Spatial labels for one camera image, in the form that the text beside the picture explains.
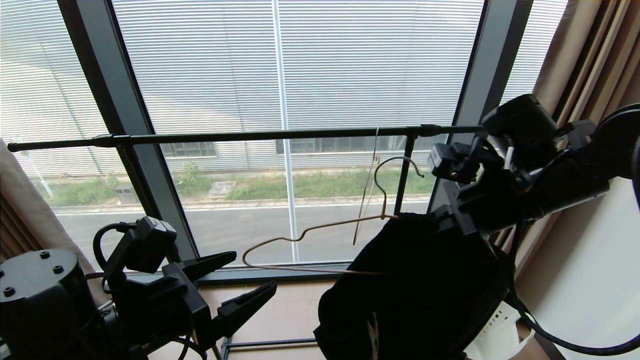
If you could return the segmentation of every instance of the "curb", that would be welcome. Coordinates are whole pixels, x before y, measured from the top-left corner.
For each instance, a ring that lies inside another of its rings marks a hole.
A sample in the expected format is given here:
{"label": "curb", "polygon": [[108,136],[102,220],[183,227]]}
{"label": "curb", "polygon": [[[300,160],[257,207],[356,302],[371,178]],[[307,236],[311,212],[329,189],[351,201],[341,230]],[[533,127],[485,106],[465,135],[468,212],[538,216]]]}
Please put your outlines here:
{"label": "curb", "polygon": [[[428,201],[430,195],[415,195],[404,197],[403,202],[422,202]],[[370,204],[381,204],[384,197],[375,196],[371,198]],[[296,199],[297,206],[312,206],[312,205],[350,205],[359,204],[362,200],[361,196],[346,196],[346,197],[309,197]],[[387,203],[395,202],[395,196],[387,197]],[[266,206],[288,206],[286,199],[277,200],[219,200],[208,202],[188,202],[183,204],[185,210],[193,209],[225,209],[225,208],[261,208]],[[113,213],[113,212],[144,212],[144,209],[140,205],[87,205],[87,206],[52,206],[51,209],[56,215],[73,214],[73,213]]]}

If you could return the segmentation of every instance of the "screw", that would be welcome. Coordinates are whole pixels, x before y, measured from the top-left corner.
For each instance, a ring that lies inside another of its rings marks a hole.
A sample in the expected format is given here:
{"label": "screw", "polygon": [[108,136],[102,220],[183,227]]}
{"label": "screw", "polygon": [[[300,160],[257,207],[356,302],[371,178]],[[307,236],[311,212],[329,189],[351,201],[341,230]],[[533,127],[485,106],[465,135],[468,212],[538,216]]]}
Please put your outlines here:
{"label": "screw", "polygon": [[13,286],[7,286],[2,292],[6,297],[10,297],[11,295],[15,294],[15,289],[13,288]]}

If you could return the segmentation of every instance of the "corrugated metal wall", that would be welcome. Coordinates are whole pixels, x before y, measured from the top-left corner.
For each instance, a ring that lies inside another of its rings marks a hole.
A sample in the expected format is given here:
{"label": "corrugated metal wall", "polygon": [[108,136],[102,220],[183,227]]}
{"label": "corrugated metal wall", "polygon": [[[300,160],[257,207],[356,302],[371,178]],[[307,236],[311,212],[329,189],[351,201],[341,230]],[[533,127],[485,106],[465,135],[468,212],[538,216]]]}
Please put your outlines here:
{"label": "corrugated metal wall", "polygon": [[[113,2],[158,133],[282,128],[270,0]],[[534,2],[505,99],[533,88],[565,4]],[[482,6],[280,0],[289,127],[449,124]],[[106,132],[54,1],[3,0],[1,50],[5,140]],[[185,161],[208,171],[284,168],[275,141],[217,143],[216,153],[167,162],[172,170]],[[31,155],[46,176],[124,173],[111,149]],[[370,156],[293,154],[292,165],[368,165]]]}

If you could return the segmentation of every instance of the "curtain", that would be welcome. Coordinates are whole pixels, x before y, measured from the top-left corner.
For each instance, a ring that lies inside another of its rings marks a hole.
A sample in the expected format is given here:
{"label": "curtain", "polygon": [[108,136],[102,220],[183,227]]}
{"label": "curtain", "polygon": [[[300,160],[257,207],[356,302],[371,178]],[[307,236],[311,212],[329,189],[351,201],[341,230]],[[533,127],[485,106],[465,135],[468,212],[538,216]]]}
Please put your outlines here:
{"label": "curtain", "polygon": [[[534,94],[559,125],[596,124],[640,101],[640,2],[571,0],[552,41]],[[560,212],[533,224],[516,257],[516,276],[535,255]],[[505,248],[511,239],[505,241]]]}
{"label": "curtain", "polygon": [[[85,273],[93,267],[71,240],[18,161],[0,140],[0,244],[2,259],[40,249],[67,249],[78,256]],[[94,301],[106,296],[97,281],[90,281]]]}

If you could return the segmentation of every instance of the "black cloth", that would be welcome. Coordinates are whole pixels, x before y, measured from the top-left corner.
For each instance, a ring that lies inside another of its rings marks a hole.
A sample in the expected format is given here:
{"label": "black cloth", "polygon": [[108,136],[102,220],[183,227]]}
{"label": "black cloth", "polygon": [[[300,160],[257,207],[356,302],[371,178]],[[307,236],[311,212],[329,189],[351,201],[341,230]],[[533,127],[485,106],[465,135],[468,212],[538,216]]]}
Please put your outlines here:
{"label": "black cloth", "polygon": [[320,299],[328,360],[459,358],[504,298],[504,253],[446,211],[399,216],[349,266],[386,275],[343,274]]}

